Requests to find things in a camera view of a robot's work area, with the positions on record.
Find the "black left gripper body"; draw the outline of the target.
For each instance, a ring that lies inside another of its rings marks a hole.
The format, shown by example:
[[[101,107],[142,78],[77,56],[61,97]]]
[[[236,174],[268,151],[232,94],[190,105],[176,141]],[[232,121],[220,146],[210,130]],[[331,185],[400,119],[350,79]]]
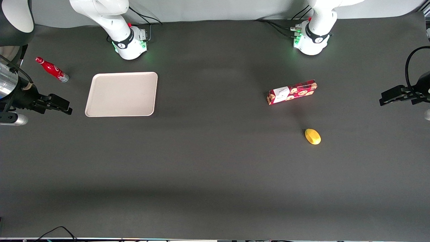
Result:
[[[430,102],[430,72],[426,72],[418,78],[415,85],[410,86],[410,80],[407,79],[408,87],[413,90],[411,103],[429,103]]]

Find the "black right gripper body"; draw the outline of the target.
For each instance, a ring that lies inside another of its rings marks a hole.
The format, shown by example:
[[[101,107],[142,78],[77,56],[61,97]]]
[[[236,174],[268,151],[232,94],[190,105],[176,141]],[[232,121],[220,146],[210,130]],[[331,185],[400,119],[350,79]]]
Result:
[[[18,78],[17,87],[10,95],[11,106],[16,109],[27,109],[35,112],[45,112],[45,110],[50,109],[49,103],[44,99],[46,96],[39,94],[35,85],[24,90],[28,84],[29,82],[25,79]]]

